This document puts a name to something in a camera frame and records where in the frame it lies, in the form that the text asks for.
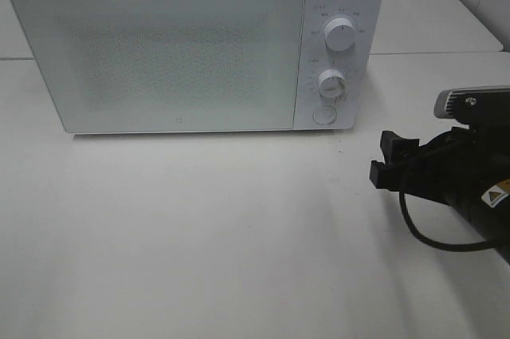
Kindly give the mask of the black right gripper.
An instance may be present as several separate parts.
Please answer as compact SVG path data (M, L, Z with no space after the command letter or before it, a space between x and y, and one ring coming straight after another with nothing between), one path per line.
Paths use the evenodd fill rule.
M384 162L372 160L369 180L376 189L405 192L456 211L509 210L509 127L452 128L420 147L384 130Z

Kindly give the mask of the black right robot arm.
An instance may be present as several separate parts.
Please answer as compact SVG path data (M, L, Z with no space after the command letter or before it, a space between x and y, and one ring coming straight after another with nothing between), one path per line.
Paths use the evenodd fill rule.
M509 260L509 130L453 127L426 144L384 130L384 160L371 162L370 181L398 194L410 233L437 250L473 253L494 250ZM422 233L411 218L412 195L453 208L481 237L479 242L440 242Z

